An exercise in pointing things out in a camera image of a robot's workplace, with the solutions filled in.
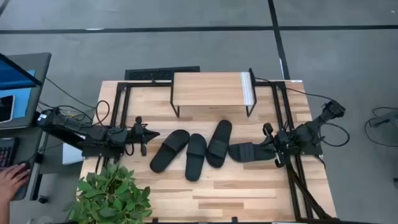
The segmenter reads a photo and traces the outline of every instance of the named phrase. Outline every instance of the slide sandal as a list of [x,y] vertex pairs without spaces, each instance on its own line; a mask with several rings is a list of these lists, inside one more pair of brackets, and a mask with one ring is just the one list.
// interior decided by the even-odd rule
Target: slide sandal
[[163,172],[175,156],[187,145],[189,133],[186,130],[173,131],[162,143],[159,151],[150,162],[150,169],[156,173]]
[[230,145],[228,154],[236,162],[264,161],[274,158],[275,150],[272,146],[247,142]]
[[226,152],[229,148],[229,137],[231,137],[232,124],[227,120],[218,123],[216,131],[211,137],[207,147],[207,162],[215,168],[220,168],[225,161]]
[[205,161],[207,151],[206,139],[200,134],[192,134],[187,149],[187,165],[185,167],[185,178],[191,182],[199,180],[201,168]]

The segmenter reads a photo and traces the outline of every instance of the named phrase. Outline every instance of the gray floor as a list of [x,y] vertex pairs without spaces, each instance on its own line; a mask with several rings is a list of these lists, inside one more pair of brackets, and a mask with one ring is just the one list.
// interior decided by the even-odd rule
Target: gray floor
[[[284,0],[275,1],[275,8],[281,26],[398,24],[394,0]],[[10,30],[215,25],[269,26],[267,1],[11,0],[0,17],[0,29]],[[291,79],[303,80],[309,93],[332,97],[347,109],[346,116],[335,123],[351,133],[351,141],[340,148],[323,146],[338,216],[396,223],[398,190],[392,178],[398,177],[398,149],[369,142],[363,126],[372,108],[398,106],[394,98],[398,30],[283,31],[281,35]],[[101,81],[123,79],[125,69],[199,65],[203,71],[240,71],[252,67],[259,77],[282,78],[272,31],[0,35],[0,52],[51,52],[48,77],[92,105]],[[84,109],[50,83],[42,100]],[[312,114],[318,115],[325,101],[308,100]],[[395,131],[388,126],[370,130],[372,137],[389,144],[396,142]],[[344,141],[335,129],[325,127],[323,133],[330,142]],[[63,221],[77,176],[78,172],[46,176],[41,193],[53,200],[47,205],[13,203],[12,223],[43,216]]]

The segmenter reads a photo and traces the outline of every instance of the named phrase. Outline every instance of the monitor screen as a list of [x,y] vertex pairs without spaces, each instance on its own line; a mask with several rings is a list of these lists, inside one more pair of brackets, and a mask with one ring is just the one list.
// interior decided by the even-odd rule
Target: monitor screen
[[20,66],[0,54],[0,90],[30,88],[40,82]]

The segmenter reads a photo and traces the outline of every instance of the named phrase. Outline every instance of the human hand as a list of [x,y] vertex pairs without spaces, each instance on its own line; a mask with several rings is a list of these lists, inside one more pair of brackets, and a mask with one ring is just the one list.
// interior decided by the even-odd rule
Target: human hand
[[0,171],[0,203],[8,203],[18,191],[19,187],[29,180],[30,169],[16,175],[25,164],[10,166]]

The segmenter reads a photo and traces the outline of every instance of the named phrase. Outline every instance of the green plant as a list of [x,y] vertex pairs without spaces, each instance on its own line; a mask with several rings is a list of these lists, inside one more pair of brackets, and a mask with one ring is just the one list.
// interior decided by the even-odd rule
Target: green plant
[[150,188],[134,184],[134,171],[112,165],[100,173],[88,173],[79,181],[77,201],[69,218],[78,223],[141,224],[152,214]]

